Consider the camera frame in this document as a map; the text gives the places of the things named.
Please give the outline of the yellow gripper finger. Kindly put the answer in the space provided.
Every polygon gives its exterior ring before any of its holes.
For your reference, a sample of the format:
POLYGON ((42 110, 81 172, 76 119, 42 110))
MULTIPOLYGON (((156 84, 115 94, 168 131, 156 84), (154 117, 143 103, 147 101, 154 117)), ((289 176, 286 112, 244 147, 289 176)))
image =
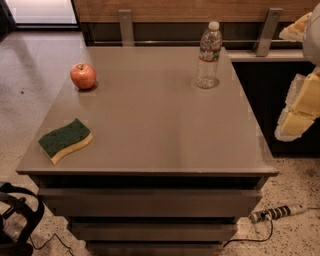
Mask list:
POLYGON ((291 142, 302 135, 320 117, 320 74, 297 74, 292 80, 277 121, 277 140, 291 142))
POLYGON ((309 12, 300 17, 294 23, 282 29, 279 38, 290 42, 303 42, 312 38, 309 19, 312 13, 309 12))

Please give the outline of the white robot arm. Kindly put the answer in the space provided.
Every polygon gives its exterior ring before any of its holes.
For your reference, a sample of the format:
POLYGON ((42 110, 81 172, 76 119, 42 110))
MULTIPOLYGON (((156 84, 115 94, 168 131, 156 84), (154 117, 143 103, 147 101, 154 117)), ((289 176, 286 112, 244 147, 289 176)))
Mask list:
POLYGON ((279 37, 301 42, 304 57, 315 65, 307 76, 295 75, 277 121, 276 139, 291 142, 301 138, 320 117, 320 4, 285 27, 279 37))

